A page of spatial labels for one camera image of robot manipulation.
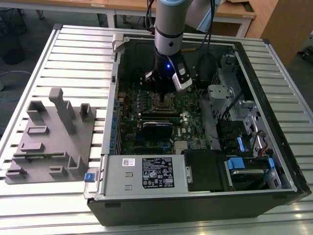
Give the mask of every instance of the barcode sticker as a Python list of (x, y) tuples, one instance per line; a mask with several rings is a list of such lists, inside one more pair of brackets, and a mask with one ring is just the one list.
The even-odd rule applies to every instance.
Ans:
[(123, 158), (123, 166), (135, 166), (135, 158)]

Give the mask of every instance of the blue tab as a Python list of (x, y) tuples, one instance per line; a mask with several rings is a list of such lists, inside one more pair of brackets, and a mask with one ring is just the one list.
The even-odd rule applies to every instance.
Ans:
[(244, 147), (242, 139), (240, 137), (237, 137), (237, 140), (240, 146), (240, 151), (245, 152), (245, 147)]
[(228, 169), (245, 169), (244, 160), (242, 158), (230, 158), (227, 161)]
[(268, 159), (268, 163), (269, 163), (270, 168), (275, 167), (275, 163), (274, 163), (273, 158), (269, 158), (269, 159)]
[(85, 173), (84, 181), (86, 183), (93, 183), (95, 182), (96, 174), (95, 173)]
[(227, 161), (227, 166), (228, 166), (228, 169), (229, 170), (232, 170), (234, 167), (233, 167), (233, 164), (231, 163), (231, 160), (228, 160)]

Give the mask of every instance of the gray floor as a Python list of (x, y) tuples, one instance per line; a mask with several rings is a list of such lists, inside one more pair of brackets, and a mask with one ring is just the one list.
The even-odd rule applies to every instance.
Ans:
[[(35, 10), (25, 10), (24, 20), (28, 32), (22, 35), (20, 40), (25, 50), (26, 58), (22, 63), (14, 66), (6, 65), (0, 59), (0, 69), (32, 72), (55, 23), (99, 26), (96, 14), (45, 11), (44, 16), (45, 18), (43, 20), (39, 20)], [(122, 18), (117, 17), (117, 26), (143, 29), (142, 20), (143, 19), (139, 17), (132, 17), (131, 19), (127, 19), (128, 24), (124, 24)], [(302, 60), (301, 56), (297, 55), (289, 66), (288, 71), (310, 108), (313, 109), (313, 81), (311, 81), (313, 79), (313, 65)], [(18, 99), (28, 82), (27, 74), (12, 73), (1, 76), (0, 79), (5, 85), (5, 90), (0, 92), (0, 98), (5, 99)], [(7, 126), (16, 105), (17, 102), (5, 102), (0, 100), (0, 137), (4, 132), (1, 128)]]

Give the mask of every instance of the white sticker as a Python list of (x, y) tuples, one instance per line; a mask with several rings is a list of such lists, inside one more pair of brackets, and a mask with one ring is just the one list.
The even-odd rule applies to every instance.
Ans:
[(104, 7), (103, 4), (91, 4), (91, 6), (94, 6), (94, 7)]
[(123, 166), (135, 166), (135, 158), (123, 158)]

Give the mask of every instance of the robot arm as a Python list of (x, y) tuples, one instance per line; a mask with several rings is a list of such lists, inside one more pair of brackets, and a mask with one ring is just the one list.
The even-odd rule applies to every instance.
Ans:
[(187, 24), (194, 27), (197, 19), (191, 15), (200, 9), (206, 14), (210, 8), (209, 2), (209, 0), (156, 1), (155, 64), (154, 69), (146, 75), (146, 81), (152, 85), (152, 90), (161, 94), (160, 97), (169, 92), (184, 90), (192, 84), (189, 69), (180, 50), (183, 31), (186, 18), (190, 22)]

